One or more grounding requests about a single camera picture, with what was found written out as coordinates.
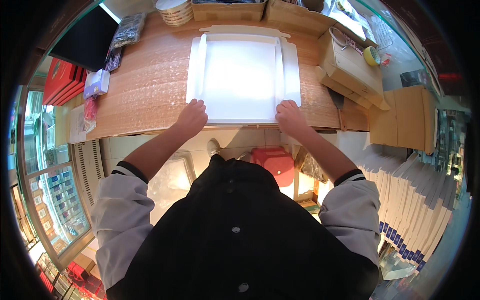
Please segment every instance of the wooden table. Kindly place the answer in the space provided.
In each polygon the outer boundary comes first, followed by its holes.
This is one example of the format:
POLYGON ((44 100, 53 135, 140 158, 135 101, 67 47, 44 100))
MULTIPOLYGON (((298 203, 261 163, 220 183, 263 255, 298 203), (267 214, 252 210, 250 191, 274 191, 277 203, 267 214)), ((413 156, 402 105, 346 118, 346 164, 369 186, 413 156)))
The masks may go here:
MULTIPOLYGON (((214 24, 265 26, 264 22, 195 22, 172 28, 160 14, 148 15, 139 43, 127 46, 121 65, 112 71, 108 93, 98 100, 96 128, 87 139, 157 132, 170 127, 186 105, 187 73, 192 39, 199 28, 214 24)), ((297 45, 301 110, 315 128, 339 128, 338 113, 326 87, 318 83, 318 41, 291 34, 297 45)), ((349 130, 368 130, 368 111, 345 98, 344 115, 349 130)))

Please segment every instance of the stack of white boxes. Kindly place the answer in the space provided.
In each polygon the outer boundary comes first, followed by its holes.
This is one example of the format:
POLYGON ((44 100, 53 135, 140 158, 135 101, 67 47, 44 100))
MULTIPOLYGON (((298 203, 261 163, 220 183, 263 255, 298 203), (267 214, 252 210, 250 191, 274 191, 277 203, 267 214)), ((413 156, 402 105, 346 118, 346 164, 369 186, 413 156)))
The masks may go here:
POLYGON ((452 214, 456 181, 445 171, 412 154, 402 163, 396 157, 371 155, 358 163, 380 194, 382 239, 398 250, 402 261, 419 272, 435 250, 452 214))

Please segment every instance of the white cardboard sheet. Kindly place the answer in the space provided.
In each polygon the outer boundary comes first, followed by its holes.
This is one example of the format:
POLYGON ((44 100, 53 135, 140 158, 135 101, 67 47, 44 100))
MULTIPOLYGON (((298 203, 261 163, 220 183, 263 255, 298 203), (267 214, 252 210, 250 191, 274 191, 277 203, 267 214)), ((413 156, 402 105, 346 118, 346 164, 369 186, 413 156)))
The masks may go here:
POLYGON ((297 47, 287 42, 288 35, 228 25, 225 31, 234 33, 222 36, 221 28, 192 41, 187 103, 204 100, 210 124, 275 123, 280 101, 301 105, 297 47))

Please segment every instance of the black vest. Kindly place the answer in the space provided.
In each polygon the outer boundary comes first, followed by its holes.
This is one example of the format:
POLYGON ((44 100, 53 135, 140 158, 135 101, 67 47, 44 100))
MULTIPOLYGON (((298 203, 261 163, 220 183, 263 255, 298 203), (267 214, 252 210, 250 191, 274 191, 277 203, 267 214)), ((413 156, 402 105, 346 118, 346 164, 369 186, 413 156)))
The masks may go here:
POLYGON ((107 297, 368 299, 378 275, 268 171, 229 160, 163 215, 107 297))

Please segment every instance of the white sleeve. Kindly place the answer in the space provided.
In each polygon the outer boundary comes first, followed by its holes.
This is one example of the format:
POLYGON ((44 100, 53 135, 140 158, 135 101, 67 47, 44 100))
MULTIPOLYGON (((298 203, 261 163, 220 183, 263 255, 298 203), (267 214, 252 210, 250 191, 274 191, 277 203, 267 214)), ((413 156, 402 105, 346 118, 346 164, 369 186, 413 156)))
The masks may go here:
POLYGON ((117 166, 112 175, 100 180, 91 215, 100 247, 96 261, 105 290, 125 277, 133 257, 153 229, 150 211, 155 203, 146 195, 148 185, 129 169, 117 166))
POLYGON ((372 181, 357 173, 336 185, 320 207, 322 225, 350 251, 378 266, 378 190, 372 181))

